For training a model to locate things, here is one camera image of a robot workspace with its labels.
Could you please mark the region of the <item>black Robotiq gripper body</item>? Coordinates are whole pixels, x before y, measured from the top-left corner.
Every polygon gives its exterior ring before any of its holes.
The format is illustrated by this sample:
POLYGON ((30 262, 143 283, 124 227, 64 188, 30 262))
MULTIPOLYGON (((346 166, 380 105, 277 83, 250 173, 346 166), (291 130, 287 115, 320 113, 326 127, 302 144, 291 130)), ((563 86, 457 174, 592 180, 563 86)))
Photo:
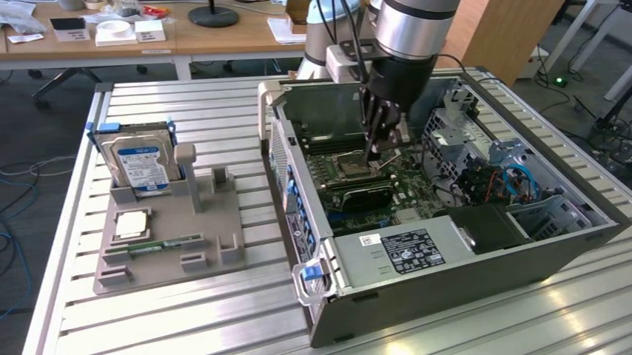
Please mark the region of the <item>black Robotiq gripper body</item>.
POLYGON ((436 55, 418 61, 398 57, 373 60, 365 84, 365 106, 374 97, 376 102, 390 101, 402 112, 409 112, 426 88, 436 63, 436 55))

